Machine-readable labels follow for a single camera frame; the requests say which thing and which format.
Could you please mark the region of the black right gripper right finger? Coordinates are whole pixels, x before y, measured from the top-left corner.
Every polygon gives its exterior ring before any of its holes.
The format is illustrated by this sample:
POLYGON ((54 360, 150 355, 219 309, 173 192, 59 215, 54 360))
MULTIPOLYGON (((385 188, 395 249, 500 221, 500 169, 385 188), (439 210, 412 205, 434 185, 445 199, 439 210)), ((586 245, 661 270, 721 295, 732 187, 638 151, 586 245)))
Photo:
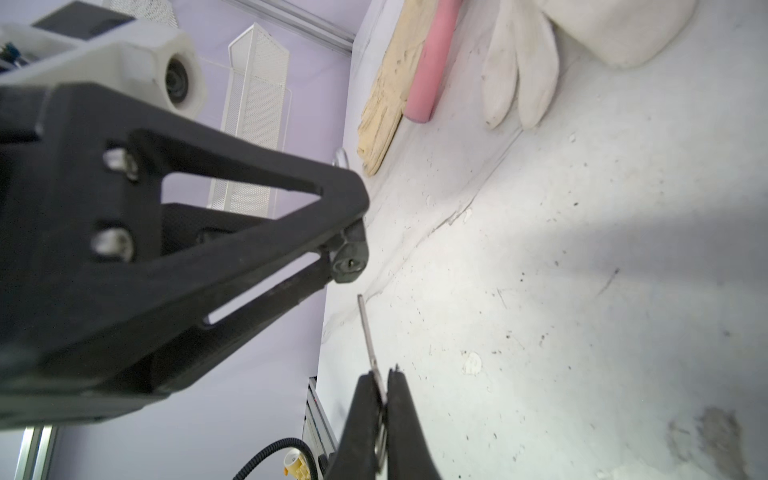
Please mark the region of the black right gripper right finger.
POLYGON ((440 480, 405 374, 388 375, 387 467, 389 480, 440 480))

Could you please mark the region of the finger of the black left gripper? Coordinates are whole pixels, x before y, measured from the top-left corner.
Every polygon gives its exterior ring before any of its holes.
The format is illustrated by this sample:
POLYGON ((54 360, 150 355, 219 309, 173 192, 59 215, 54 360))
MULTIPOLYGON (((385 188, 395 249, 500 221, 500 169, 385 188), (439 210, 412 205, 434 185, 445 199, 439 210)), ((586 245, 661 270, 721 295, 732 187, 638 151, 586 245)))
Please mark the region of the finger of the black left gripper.
MULTIPOLYGON (((213 310, 245 293, 257 283, 306 253, 317 253, 326 242, 315 240, 298 246, 299 234, 285 226, 284 218, 265 218, 209 210, 182 204, 163 207, 163 252, 175 253, 191 247, 212 245, 217 265, 233 266, 247 254, 255 254, 263 266, 215 288, 213 310), (276 234, 264 229, 281 227, 276 234)), ((271 287, 216 324, 202 307, 191 307, 184 314, 196 323, 164 345, 153 356, 152 386, 158 392, 173 393, 188 388, 239 348, 261 333, 286 312, 326 285, 320 278, 318 259, 271 287)))

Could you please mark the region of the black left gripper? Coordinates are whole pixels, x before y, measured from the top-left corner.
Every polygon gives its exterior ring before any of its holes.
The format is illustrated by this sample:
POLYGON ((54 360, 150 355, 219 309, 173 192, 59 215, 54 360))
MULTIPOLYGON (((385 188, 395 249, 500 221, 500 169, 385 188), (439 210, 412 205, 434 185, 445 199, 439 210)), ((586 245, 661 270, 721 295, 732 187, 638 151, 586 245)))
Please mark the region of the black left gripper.
POLYGON ((1 91, 1 426, 92 422, 211 367, 368 260, 360 177, 93 84, 1 91), (173 173, 303 192, 276 220, 163 203, 173 173))

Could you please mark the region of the black padlock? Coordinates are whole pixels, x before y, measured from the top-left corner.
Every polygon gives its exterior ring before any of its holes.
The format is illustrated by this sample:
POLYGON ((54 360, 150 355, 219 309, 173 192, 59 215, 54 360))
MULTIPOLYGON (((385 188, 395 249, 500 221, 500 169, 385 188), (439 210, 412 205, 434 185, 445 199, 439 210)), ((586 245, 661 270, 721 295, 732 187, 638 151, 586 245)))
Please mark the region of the black padlock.
POLYGON ((317 264, 320 265, 320 278, 323 284, 331 282, 348 284, 360 277, 369 261, 369 248, 364 226, 364 215, 370 206, 370 198, 359 175, 356 176, 361 185, 361 193, 352 199, 364 199, 365 208, 343 229, 332 231, 333 235, 318 249, 317 264))

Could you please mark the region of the small key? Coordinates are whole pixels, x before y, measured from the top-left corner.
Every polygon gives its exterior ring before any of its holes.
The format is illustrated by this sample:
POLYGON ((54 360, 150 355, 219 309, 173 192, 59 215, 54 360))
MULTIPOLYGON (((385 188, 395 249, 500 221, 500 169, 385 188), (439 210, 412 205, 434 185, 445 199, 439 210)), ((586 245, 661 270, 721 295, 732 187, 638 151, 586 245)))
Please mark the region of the small key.
POLYGON ((362 294, 357 295, 357 305, 358 305, 361 324, 364 332, 368 359, 370 363, 370 373, 373 375, 374 383, 379 396, 378 433, 377 433, 375 444, 374 444, 374 452, 377 460, 377 471, 381 472, 384 467, 385 457, 386 457, 387 431, 385 426, 385 417, 386 417, 387 393, 386 393, 386 387, 384 385, 381 372, 379 370, 377 358, 375 355, 375 350, 374 350, 374 345, 373 345, 373 340, 372 340, 372 335, 370 330, 370 324, 369 324, 368 315, 366 312, 365 299, 362 294))

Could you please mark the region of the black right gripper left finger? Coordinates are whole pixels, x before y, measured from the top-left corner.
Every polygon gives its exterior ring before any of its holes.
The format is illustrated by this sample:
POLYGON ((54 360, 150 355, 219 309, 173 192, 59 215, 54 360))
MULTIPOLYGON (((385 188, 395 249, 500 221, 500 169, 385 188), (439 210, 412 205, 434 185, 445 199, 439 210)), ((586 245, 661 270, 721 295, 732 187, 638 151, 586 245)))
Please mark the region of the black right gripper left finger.
POLYGON ((359 377, 344 431, 326 479, 373 480, 379 461, 376 442, 385 409, 374 374, 359 377))

